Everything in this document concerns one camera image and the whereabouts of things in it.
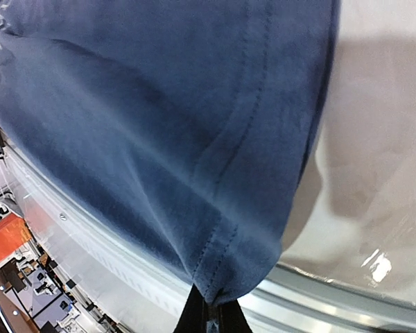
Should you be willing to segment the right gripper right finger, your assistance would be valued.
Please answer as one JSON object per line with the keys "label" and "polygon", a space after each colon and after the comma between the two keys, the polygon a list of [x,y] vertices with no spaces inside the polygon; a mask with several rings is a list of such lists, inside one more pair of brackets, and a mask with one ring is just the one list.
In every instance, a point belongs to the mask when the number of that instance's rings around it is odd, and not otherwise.
{"label": "right gripper right finger", "polygon": [[252,333],[238,300],[218,304],[217,310],[220,333]]}

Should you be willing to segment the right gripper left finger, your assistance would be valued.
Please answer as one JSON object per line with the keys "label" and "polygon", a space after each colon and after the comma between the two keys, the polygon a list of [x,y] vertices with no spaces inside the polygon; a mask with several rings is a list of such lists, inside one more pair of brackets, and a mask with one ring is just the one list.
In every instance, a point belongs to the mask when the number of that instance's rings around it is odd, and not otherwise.
{"label": "right gripper left finger", "polygon": [[205,299],[196,285],[193,285],[173,333],[206,333],[206,307]]}

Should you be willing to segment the navy blue tank top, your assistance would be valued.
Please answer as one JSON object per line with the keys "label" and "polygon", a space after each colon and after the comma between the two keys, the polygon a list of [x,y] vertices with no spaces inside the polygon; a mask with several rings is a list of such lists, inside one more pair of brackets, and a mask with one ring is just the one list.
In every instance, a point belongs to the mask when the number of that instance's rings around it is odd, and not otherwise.
{"label": "navy blue tank top", "polygon": [[253,290],[318,129],[338,1],[0,1],[0,126],[214,305]]}

